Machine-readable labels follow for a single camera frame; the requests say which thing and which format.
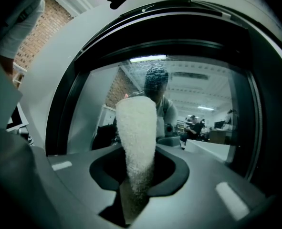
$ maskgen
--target person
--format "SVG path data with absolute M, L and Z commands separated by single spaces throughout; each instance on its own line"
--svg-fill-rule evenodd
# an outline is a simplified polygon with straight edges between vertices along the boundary
M 233 130 L 237 130 L 237 126 L 238 126 L 238 115 L 237 115 L 237 111 L 235 109 L 230 109 L 227 112 L 227 116 L 225 118 L 225 122 L 222 126 L 223 130 L 229 130 L 229 131 L 233 131 Z
M 202 124 L 198 122 L 194 115 L 188 119 L 188 122 L 192 124 L 188 123 L 187 128 L 184 129 L 185 133 L 180 137 L 182 142 L 186 142 L 188 139 L 196 140 L 202 129 Z
M 144 90 L 132 93 L 129 97 L 146 96 L 156 103 L 157 137 L 165 136 L 164 125 L 177 123 L 177 109 L 173 102 L 164 96 L 168 83 L 168 72 L 161 67 L 150 67 L 145 76 Z
M 205 125 L 202 126 L 202 129 L 200 132 L 200 139 L 204 142 L 207 142 L 209 139 L 209 131 Z
M 20 44 L 36 25 L 44 6 L 44 0 L 21 0 L 10 16 L 0 16 L 0 65 L 10 79 Z

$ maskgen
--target red brick wall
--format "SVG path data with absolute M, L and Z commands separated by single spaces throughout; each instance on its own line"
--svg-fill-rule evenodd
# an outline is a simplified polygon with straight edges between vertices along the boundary
M 45 0 L 45 10 L 36 26 L 20 45 L 15 62 L 28 69 L 36 54 L 48 40 L 73 17 L 55 0 Z
M 122 100 L 125 94 L 130 95 L 133 92 L 138 92 L 138 89 L 133 85 L 124 71 L 119 68 L 106 97 L 105 104 L 108 107 L 115 108 L 117 102 Z

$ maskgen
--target white sleeve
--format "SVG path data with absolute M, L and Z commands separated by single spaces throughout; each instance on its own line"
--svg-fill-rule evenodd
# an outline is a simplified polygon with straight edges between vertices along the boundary
M 164 119 L 163 117 L 157 117 L 157 137 L 165 137 Z
M 0 55 L 14 59 L 21 43 L 36 25 L 37 19 L 44 12 L 45 2 L 41 0 L 39 6 L 21 23 L 16 23 L 0 40 Z
M 164 123 L 176 125 L 177 124 L 177 118 L 178 118 L 177 109 L 174 106 L 172 101 L 169 100 L 168 103 L 169 103 L 169 107 L 168 107 L 166 115 L 164 117 Z

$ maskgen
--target fluorescent light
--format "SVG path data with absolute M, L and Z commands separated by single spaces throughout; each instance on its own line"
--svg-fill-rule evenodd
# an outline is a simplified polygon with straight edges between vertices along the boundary
M 136 63 L 136 62 L 141 62 L 141 61 L 162 60 L 162 59 L 166 59 L 166 55 L 155 55 L 155 56 L 134 58 L 134 59 L 130 59 L 130 62 Z
M 198 109 L 206 109 L 206 110 L 214 110 L 214 109 L 212 109 L 212 108 L 207 108 L 207 107 L 202 107 L 202 106 L 198 106 Z

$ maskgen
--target ceiling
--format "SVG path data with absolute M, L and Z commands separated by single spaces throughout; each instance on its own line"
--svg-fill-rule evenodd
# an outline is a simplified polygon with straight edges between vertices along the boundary
M 76 17 L 87 10 L 90 10 L 107 0 L 56 0 L 64 7 L 73 17 Z
M 165 96 L 174 103 L 179 116 L 196 115 L 204 118 L 231 109 L 230 69 L 204 62 L 169 61 L 169 58 L 166 61 L 126 62 L 120 67 L 133 84 L 142 90 L 147 69 L 152 66 L 168 71 L 170 77 Z M 197 79 L 184 73 L 205 75 L 207 79 Z M 198 106 L 213 108 L 214 111 L 199 109 Z

